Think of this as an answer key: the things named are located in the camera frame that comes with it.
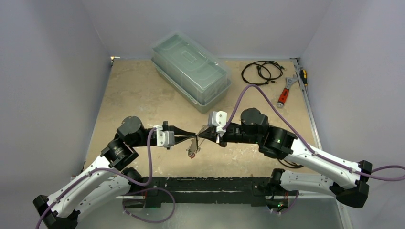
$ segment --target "metal frame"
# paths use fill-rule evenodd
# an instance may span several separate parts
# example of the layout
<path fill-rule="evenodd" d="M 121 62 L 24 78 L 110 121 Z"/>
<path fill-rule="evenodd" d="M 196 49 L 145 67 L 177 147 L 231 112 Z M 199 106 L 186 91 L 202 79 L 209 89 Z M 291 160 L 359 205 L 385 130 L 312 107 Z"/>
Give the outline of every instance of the metal frame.
<path fill-rule="evenodd" d="M 317 127 L 316 127 L 316 124 L 315 124 L 314 116 L 312 114 L 311 106 L 309 104 L 308 91 L 305 89 L 304 83 L 302 82 L 302 79 L 299 76 L 299 71 L 301 71 L 301 69 L 303 67 L 298 63 L 299 58 L 291 58 L 290 60 L 294 63 L 295 72 L 296 72 L 297 77 L 298 77 L 299 87 L 301 89 L 302 97 L 304 98 L 304 102 L 305 102 L 305 105 L 307 107 L 308 116 L 309 116 L 309 119 L 311 121 L 311 129 L 312 129 L 312 134 L 313 134 L 314 139 L 315 139 L 315 143 L 317 145 L 317 148 L 322 150 L 322 145 L 320 143 L 319 133 L 318 133 L 318 130 L 317 130 Z M 328 197 L 329 196 L 323 195 L 323 194 L 320 194 L 319 196 L 317 196 L 317 198 L 328 198 Z M 345 206 L 343 204 L 341 204 L 340 202 L 338 202 L 338 201 L 336 201 L 336 204 L 338 206 L 338 210 L 339 210 L 339 214 L 340 214 L 340 217 L 341 217 L 343 227 L 345 229 L 353 229 L 353 223 L 351 221 L 350 214 L 348 213 L 347 208 L 345 208 Z"/>
<path fill-rule="evenodd" d="M 176 203 L 250 204 L 261 207 L 272 203 L 272 195 L 284 197 L 283 190 L 266 189 L 270 180 L 271 177 L 153 177 L 152 183 L 146 188 L 164 188 L 174 196 Z M 288 195 L 295 196 L 296 193 L 290 191 Z M 172 199 L 166 193 L 152 190 L 148 191 L 145 207 L 160 208 L 162 203 L 171 202 Z"/>

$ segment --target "coiled black cable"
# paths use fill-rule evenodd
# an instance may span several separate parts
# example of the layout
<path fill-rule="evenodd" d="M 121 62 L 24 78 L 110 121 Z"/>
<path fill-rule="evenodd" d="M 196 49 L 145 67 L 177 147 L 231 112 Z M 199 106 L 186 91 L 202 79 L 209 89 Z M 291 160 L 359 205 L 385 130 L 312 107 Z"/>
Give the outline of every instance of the coiled black cable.
<path fill-rule="evenodd" d="M 268 68 L 265 67 L 266 64 L 271 64 L 271 65 L 275 66 L 277 69 L 280 70 L 280 74 L 275 78 L 271 78 L 271 72 L 270 72 L 270 70 Z M 244 77 L 245 70 L 247 68 L 249 68 L 250 66 L 252 66 L 252 65 L 256 65 L 257 74 L 260 76 L 260 78 L 266 80 L 264 83 L 252 83 L 252 82 L 248 81 Z M 262 68 L 264 68 L 268 72 L 268 75 L 269 75 L 268 78 L 263 76 Z M 275 80 L 280 78 L 283 75 L 283 70 L 285 70 L 285 68 L 283 66 L 281 66 L 280 64 L 278 64 L 277 62 L 275 62 L 275 61 L 256 61 L 256 62 L 253 62 L 253 63 L 250 63 L 250 64 L 246 65 L 245 68 L 241 72 L 241 76 L 242 76 L 242 79 L 243 79 L 243 81 L 245 83 L 255 84 L 257 86 L 262 86 L 262 85 L 269 84 L 269 83 L 275 83 Z"/>

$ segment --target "screwdriver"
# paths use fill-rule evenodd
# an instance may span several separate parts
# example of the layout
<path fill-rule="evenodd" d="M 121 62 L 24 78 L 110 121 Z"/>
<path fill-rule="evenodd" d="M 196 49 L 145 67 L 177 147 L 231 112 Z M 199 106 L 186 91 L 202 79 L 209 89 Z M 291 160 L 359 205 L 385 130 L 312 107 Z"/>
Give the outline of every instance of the screwdriver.
<path fill-rule="evenodd" d="M 299 71 L 299 76 L 301 77 L 301 80 L 302 80 L 302 82 L 304 83 L 305 93 L 307 94 L 307 97 L 308 97 L 307 71 L 305 71 L 304 69 L 302 69 L 301 71 Z"/>

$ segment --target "adjustable wrench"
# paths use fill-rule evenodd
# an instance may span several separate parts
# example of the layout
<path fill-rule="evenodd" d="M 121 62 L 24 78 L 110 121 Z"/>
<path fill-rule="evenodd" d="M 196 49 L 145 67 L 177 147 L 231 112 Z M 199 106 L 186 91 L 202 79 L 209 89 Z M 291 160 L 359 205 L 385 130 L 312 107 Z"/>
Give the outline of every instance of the adjustable wrench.
<path fill-rule="evenodd" d="M 286 87 L 284 88 L 283 92 L 280 95 L 280 98 L 278 99 L 277 102 L 277 107 L 282 108 L 284 106 L 284 103 L 287 100 L 288 93 L 290 91 L 290 88 L 292 84 L 294 84 L 298 80 L 297 75 L 294 75 L 294 77 L 286 77 Z"/>

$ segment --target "black cable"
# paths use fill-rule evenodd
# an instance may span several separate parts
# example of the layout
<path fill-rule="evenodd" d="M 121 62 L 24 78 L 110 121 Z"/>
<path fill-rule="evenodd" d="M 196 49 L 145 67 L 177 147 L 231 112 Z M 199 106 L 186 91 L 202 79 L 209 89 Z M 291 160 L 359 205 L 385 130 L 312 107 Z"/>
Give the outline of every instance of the black cable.
<path fill-rule="evenodd" d="M 264 65 L 266 65 L 266 64 L 271 64 L 271 65 L 275 66 L 275 68 L 277 68 L 277 69 L 280 70 L 280 74 L 279 74 L 277 77 L 275 77 L 275 78 L 271 78 L 270 70 L 267 69 L 267 68 L 264 66 Z M 245 70 L 246 70 L 247 68 L 249 68 L 250 66 L 252 66 L 252 65 L 256 65 L 257 74 L 260 76 L 260 78 L 266 80 L 264 83 L 252 83 L 252 82 L 249 82 L 249 81 L 244 77 Z M 266 77 L 263 76 L 263 74 L 262 74 L 262 68 L 264 68 L 264 69 L 268 72 L 268 75 L 269 75 L 268 78 L 266 78 Z M 285 68 L 284 68 L 283 66 L 281 66 L 280 64 L 278 64 L 277 62 L 275 62 L 275 61 L 256 61 L 256 62 L 253 62 L 253 63 L 250 63 L 250 64 L 246 65 L 245 68 L 244 68 L 244 69 L 242 70 L 242 72 L 241 72 L 241 76 L 242 76 L 242 79 L 243 79 L 243 81 L 244 81 L 245 83 L 248 83 L 248 84 L 255 84 L 255 85 L 257 85 L 257 86 L 262 86 L 262 85 L 265 85 L 265 84 L 269 84 L 270 82 L 271 82 L 271 83 L 275 83 L 275 80 L 278 79 L 278 78 L 280 78 L 280 77 L 283 75 L 283 70 L 285 70 Z"/>
<path fill-rule="evenodd" d="M 298 165 L 298 164 L 295 164 L 295 163 L 291 163 L 291 162 L 288 162 L 288 161 L 284 161 L 284 162 L 286 162 L 287 164 L 289 164 L 289 166 L 288 166 L 288 165 L 284 164 L 280 159 L 277 159 L 277 160 L 278 160 L 278 162 L 280 162 L 280 164 L 284 165 L 284 166 L 287 167 L 287 168 L 293 168 L 293 169 L 295 169 L 295 168 L 302 168 L 302 167 L 304 167 L 304 166 L 302 166 L 302 165 Z"/>

